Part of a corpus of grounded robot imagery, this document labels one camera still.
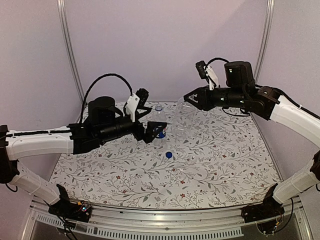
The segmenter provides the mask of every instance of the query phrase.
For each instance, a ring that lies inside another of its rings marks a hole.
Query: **vent grille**
[[[63,228],[63,223],[55,216],[48,216],[38,213],[37,221]],[[241,227],[234,227],[225,230],[211,231],[205,233],[133,233],[109,230],[103,227],[88,226],[85,232],[74,230],[75,232],[101,237],[111,240],[223,240],[242,237]]]

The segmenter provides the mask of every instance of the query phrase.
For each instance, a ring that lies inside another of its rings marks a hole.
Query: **white wall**
[[[15,130],[56,128],[76,120],[75,88],[55,0],[4,0],[0,8],[0,124]],[[49,178],[57,155],[23,159]],[[0,239],[18,238],[31,197],[0,185]]]
[[[84,89],[105,73],[125,77],[150,100],[177,100],[204,86],[195,68],[214,57],[257,61],[267,1],[68,0],[66,12]],[[214,63],[221,82],[222,62]],[[89,99],[128,99],[118,79],[104,79]]]
[[[275,1],[274,16],[263,62],[260,85],[278,87],[305,108],[320,114],[320,1]],[[301,169],[319,150],[312,143],[273,122],[260,119],[286,179]],[[320,193],[313,187],[301,199],[314,239],[320,239]]]

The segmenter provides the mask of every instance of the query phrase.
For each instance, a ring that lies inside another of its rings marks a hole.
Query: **floral tablecloth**
[[[93,203],[199,209],[259,202],[280,180],[251,117],[230,116],[221,108],[197,111],[189,138],[176,139],[171,134],[176,104],[161,104],[169,123],[165,148],[127,135],[90,153],[62,154],[50,181],[63,185],[71,198]]]

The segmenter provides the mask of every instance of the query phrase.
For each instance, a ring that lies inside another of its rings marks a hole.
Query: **wire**
[[[24,132],[15,132],[14,135],[12,133],[4,135],[0,137],[0,140],[4,138],[11,138],[13,136],[20,137],[20,136],[28,136],[28,135],[36,135],[36,134],[66,134],[66,133],[71,133],[71,129],[70,130],[51,130],[51,131],[48,131],[48,130],[24,131]]]
[[[213,84],[213,86],[216,88],[217,84],[212,80],[210,76],[207,77],[206,82],[209,84],[209,81]]]
[[[281,213],[280,214],[280,220],[278,221],[279,225],[284,222],[284,215]]]
[[[280,92],[281,95],[285,96],[293,105],[295,105],[296,107],[300,108],[301,110],[305,111],[306,113],[310,114],[311,116],[313,116],[316,119],[320,120],[320,116],[318,116],[317,114],[315,114],[314,112],[304,108],[303,106],[301,106],[300,104],[296,103],[291,97],[288,96],[288,94],[286,94],[284,91],[282,91],[279,88],[273,87],[273,89],[277,90]]]
[[[89,95],[89,92],[91,91],[91,89],[93,88],[93,86],[101,79],[105,78],[105,77],[117,77],[119,79],[121,79],[126,85],[127,87],[129,88],[130,90],[130,95],[133,94],[132,92],[132,87],[130,86],[129,82],[123,77],[123,76],[120,76],[119,74],[116,74],[116,73],[107,73],[107,74],[104,74],[100,77],[98,77],[96,80],[94,80],[94,82],[90,85],[90,87],[88,88],[88,90],[86,91],[85,95],[84,95],[84,99],[83,99],[83,102],[82,102],[82,107],[81,107],[81,115],[80,115],[80,120],[79,120],[79,123],[82,123],[83,119],[84,119],[84,112],[85,112],[85,107],[86,107],[86,101],[87,101],[87,97]]]
[[[241,112],[243,115],[248,115],[248,116],[250,116],[250,114],[247,113],[247,112],[245,112],[245,110],[243,110],[242,108],[240,108],[240,112]]]
[[[227,59],[224,59],[222,57],[215,57],[215,58],[212,58],[210,61],[208,61],[208,63],[204,66],[204,69],[206,69],[209,66],[209,64],[211,64],[217,60],[224,61],[225,63],[229,63],[229,61]]]
[[[252,97],[247,93],[247,84],[242,85],[242,91],[249,100],[252,100]]]
[[[43,200],[45,202],[45,204],[47,204],[47,206],[54,212],[54,214],[59,218],[59,220],[63,223],[63,228],[64,228],[64,233],[65,233],[65,236],[69,239],[69,240],[72,240],[72,238],[70,238],[68,236],[68,232],[67,232],[67,229],[69,230],[69,232],[71,233],[71,235],[74,237],[74,240],[78,240],[77,237],[75,236],[75,234],[72,232],[71,228],[70,228],[70,222],[66,220],[66,218],[64,217],[63,219],[57,214],[56,210],[51,207],[49,205],[49,203],[47,203],[45,200]]]
[[[14,192],[14,193],[18,192],[18,187],[17,187],[17,186],[15,186],[15,190],[13,190],[11,187],[9,187],[9,185],[8,185],[7,183],[5,184],[5,186],[6,186],[11,192]]]
[[[127,106],[127,102],[125,102],[124,106],[123,106],[123,113],[124,115],[128,115],[127,112],[126,112],[126,106]]]
[[[222,111],[225,113],[225,114],[228,114],[230,116],[234,116],[234,117],[249,117],[250,115],[238,115],[238,114],[232,114],[232,113],[229,113],[229,112],[226,112],[225,111],[225,108],[222,108]]]
[[[290,217],[289,217],[288,221],[285,223],[285,225],[284,225],[281,229],[276,230],[274,233],[278,233],[278,232],[282,231],[282,230],[289,224],[289,222],[290,222],[290,220],[291,220],[291,218],[292,218],[292,216],[293,216],[293,214],[294,214],[294,200],[293,200],[292,198],[290,198],[290,200],[291,200],[291,213],[290,213]]]

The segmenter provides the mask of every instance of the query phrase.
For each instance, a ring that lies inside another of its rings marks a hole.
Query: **clear plastic bottle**
[[[172,134],[176,138],[185,140],[193,128],[197,109],[186,102],[183,97],[176,104],[174,119],[172,123]]]
[[[154,122],[166,122],[167,118],[164,112],[163,107],[160,104],[157,104],[153,111],[152,121]],[[166,129],[160,132],[155,139],[153,140],[153,145],[157,149],[162,149],[166,145]]]

